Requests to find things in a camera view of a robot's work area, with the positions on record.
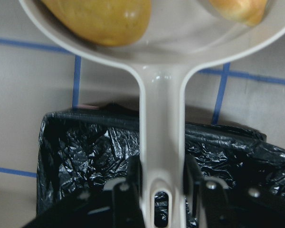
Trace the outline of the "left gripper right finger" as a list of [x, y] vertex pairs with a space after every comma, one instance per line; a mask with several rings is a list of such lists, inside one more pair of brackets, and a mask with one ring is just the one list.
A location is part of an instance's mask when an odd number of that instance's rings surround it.
[[285, 200], [259, 186], [229, 189], [185, 156], [184, 193], [199, 228], [285, 228]]

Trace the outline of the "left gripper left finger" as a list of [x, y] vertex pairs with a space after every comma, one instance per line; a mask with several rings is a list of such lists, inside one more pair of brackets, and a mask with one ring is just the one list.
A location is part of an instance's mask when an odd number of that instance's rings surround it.
[[78, 189], [25, 225], [27, 228], [143, 228], [139, 197], [142, 166], [128, 161], [125, 178], [109, 180], [101, 193]]

